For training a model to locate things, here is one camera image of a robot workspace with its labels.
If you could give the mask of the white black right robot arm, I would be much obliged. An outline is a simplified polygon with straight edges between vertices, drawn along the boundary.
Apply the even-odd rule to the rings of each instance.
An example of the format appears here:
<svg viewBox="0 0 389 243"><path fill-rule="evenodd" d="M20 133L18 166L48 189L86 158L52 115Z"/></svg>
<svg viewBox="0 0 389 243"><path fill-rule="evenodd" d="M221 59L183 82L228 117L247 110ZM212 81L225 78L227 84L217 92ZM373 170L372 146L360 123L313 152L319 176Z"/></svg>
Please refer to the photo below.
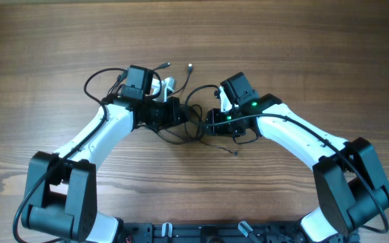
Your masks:
<svg viewBox="0 0 389 243"><path fill-rule="evenodd" d="M272 94L259 96L239 72L221 82L215 92L220 106L207 113L210 136L244 136L252 130L283 146L312 172L318 207L298 221L269 223L267 237L287 242L356 242L360 228L380 216L389 230L389 181L374 146L359 137L353 141L331 135L290 110Z"/></svg>

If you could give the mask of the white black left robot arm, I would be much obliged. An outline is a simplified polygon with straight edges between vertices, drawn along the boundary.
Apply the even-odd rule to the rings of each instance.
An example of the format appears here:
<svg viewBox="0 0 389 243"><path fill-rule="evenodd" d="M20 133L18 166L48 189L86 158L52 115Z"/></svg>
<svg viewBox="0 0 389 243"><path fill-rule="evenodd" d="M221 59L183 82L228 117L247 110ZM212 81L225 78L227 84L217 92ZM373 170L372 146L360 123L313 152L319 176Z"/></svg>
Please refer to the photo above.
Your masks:
<svg viewBox="0 0 389 243"><path fill-rule="evenodd" d="M121 68L101 99L93 120L54 153L37 152L30 160L24 199L16 211L18 226L52 235L54 242L131 242L124 222L97 210L97 171L115 145L133 130L154 132L186 121L175 97L176 82L155 69Z"/></svg>

